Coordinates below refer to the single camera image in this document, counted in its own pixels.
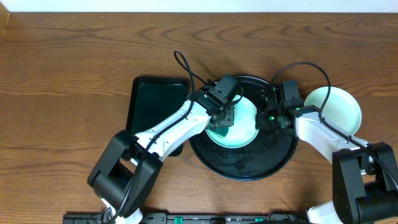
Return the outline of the green sponge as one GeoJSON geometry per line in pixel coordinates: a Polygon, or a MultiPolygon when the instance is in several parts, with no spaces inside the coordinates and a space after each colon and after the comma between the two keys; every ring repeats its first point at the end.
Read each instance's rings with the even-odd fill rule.
{"type": "Polygon", "coordinates": [[[228,131],[229,127],[226,126],[218,126],[213,130],[215,136],[217,136],[218,138],[225,138],[228,134],[228,131]]]}

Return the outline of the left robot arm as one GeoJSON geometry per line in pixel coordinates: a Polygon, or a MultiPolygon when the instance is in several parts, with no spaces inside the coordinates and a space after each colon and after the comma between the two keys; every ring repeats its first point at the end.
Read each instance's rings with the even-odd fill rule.
{"type": "Polygon", "coordinates": [[[146,131],[115,134],[88,176],[87,183],[106,204],[101,223],[139,223],[163,161],[187,139],[218,124],[240,101],[214,88],[191,94],[171,116],[146,131]]]}

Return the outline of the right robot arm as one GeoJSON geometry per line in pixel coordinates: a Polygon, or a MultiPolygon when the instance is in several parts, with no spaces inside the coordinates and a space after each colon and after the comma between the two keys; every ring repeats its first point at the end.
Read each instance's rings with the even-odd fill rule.
{"type": "Polygon", "coordinates": [[[397,163],[390,145],[349,135],[316,106],[259,109],[256,128],[288,129],[331,162],[332,200],[309,208],[309,222],[374,223],[397,216],[397,163]]]}

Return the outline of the light green plate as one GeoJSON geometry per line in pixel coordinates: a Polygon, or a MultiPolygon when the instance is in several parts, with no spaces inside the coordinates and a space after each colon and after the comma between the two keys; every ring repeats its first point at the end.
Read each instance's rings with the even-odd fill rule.
{"type": "MultiPolygon", "coordinates": [[[[304,105],[321,107],[328,87],[324,86],[312,91],[305,99],[304,105]]],[[[347,91],[332,86],[322,116],[328,124],[334,123],[348,135],[354,135],[361,125],[362,113],[358,102],[347,91]]]]}
{"type": "Polygon", "coordinates": [[[259,130],[255,128],[257,108],[246,97],[234,106],[234,125],[229,127],[225,138],[218,138],[212,130],[206,129],[208,137],[216,144],[226,148],[239,148],[255,139],[259,130]]]}

